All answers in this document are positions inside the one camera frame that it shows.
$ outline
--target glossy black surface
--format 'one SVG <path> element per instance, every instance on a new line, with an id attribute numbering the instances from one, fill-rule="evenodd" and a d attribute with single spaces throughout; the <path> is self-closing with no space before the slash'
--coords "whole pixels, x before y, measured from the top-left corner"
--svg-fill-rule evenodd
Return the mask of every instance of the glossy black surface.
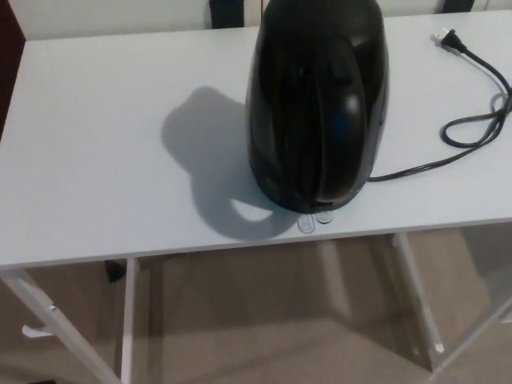
<path id="1" fill-rule="evenodd" d="M 277 204 L 347 204 L 372 171 L 388 59 L 374 0 L 272 0 L 247 95 L 250 164 Z"/>

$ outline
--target beige carpet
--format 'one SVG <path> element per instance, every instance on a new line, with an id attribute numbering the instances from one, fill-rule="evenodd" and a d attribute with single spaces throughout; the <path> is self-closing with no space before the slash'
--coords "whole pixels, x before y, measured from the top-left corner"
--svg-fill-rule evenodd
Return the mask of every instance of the beige carpet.
<path id="1" fill-rule="evenodd" d="M 458 231 L 410 238 L 453 339 L 487 303 Z M 121 284 L 101 263 L 31 271 L 118 369 Z M 0 384 L 96 383 L 0 285 Z M 152 258 L 138 280 L 134 383 L 509 383 L 512 326 L 496 324 L 437 376 L 388 237 Z"/>

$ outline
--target table top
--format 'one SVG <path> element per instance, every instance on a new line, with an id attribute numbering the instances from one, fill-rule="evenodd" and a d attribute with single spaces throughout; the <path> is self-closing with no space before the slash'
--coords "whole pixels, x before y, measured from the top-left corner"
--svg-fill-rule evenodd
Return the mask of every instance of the table top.
<path id="1" fill-rule="evenodd" d="M 373 175 L 457 150 L 438 130 L 496 85 L 430 35 L 455 28 L 512 78 L 512 12 L 387 18 L 390 104 Z M 257 28 L 28 42 L 0 142 L 0 268 L 512 220 L 512 126 L 463 160 L 367 184 L 328 225 L 256 186 L 244 101 Z M 485 123 L 465 127 L 475 138 Z"/>

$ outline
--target power cord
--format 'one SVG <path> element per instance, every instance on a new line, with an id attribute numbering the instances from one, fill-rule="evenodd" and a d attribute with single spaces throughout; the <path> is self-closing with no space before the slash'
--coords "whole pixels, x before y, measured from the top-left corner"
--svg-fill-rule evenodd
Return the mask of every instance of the power cord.
<path id="1" fill-rule="evenodd" d="M 498 70 L 468 50 L 467 47 L 462 43 L 461 39 L 456 35 L 455 30 L 447 30 L 443 28 L 442 32 L 440 34 L 436 34 L 434 37 L 441 47 L 449 48 L 459 52 L 460 54 L 464 54 L 469 59 L 491 72 L 500 81 L 500 83 L 503 84 L 505 87 L 506 96 L 502 108 L 499 110 L 493 110 L 488 114 L 479 114 L 476 116 L 469 116 L 467 118 L 459 118 L 449 122 L 448 124 L 444 125 L 443 128 L 441 128 L 439 133 L 441 140 L 449 146 L 464 149 L 464 151 L 460 154 L 456 154 L 455 156 L 444 158 L 443 160 L 438 160 L 436 162 L 430 162 L 422 166 L 415 166 L 414 168 L 409 168 L 408 170 L 402 170 L 393 174 L 386 174 L 384 176 L 370 178 L 368 180 L 369 182 L 385 182 L 388 180 L 395 180 L 396 178 L 404 178 L 405 176 L 411 176 L 413 174 L 419 174 L 428 170 L 434 170 L 441 166 L 447 166 L 452 162 L 456 162 L 460 158 L 464 158 L 468 154 L 472 154 L 476 150 L 479 150 L 480 148 L 494 141 L 502 132 L 507 116 L 510 114 L 510 112 L 512 112 L 512 89 L 510 88 L 508 81 L 503 77 L 502 74 L 499 73 Z M 490 124 L 484 132 L 483 136 L 476 142 L 458 142 L 457 140 L 453 140 L 448 135 L 448 130 L 453 126 L 466 124 L 468 122 L 481 122 L 485 120 L 490 120 Z"/>

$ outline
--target table frame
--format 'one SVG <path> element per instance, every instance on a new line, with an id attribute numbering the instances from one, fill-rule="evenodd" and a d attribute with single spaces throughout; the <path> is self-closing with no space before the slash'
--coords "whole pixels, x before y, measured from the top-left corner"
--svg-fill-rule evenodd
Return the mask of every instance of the table frame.
<path id="1" fill-rule="evenodd" d="M 407 233 L 396 234 L 393 244 L 399 249 L 398 255 L 401 258 L 401 264 L 414 297 L 418 317 L 422 322 L 431 371 L 438 373 L 466 350 L 489 325 L 500 317 L 507 315 L 507 311 L 512 307 L 512 293 L 504 294 L 494 300 L 453 343 L 445 346 L 428 303 Z M 139 268 L 137 258 L 127 259 L 126 263 L 122 363 L 119 375 L 99 356 L 92 345 L 84 339 L 70 320 L 56 307 L 51 298 L 45 294 L 43 289 L 24 269 L 0 271 L 0 279 L 42 321 L 45 330 L 56 336 L 101 383 L 131 384 L 134 358 L 135 290 Z"/>

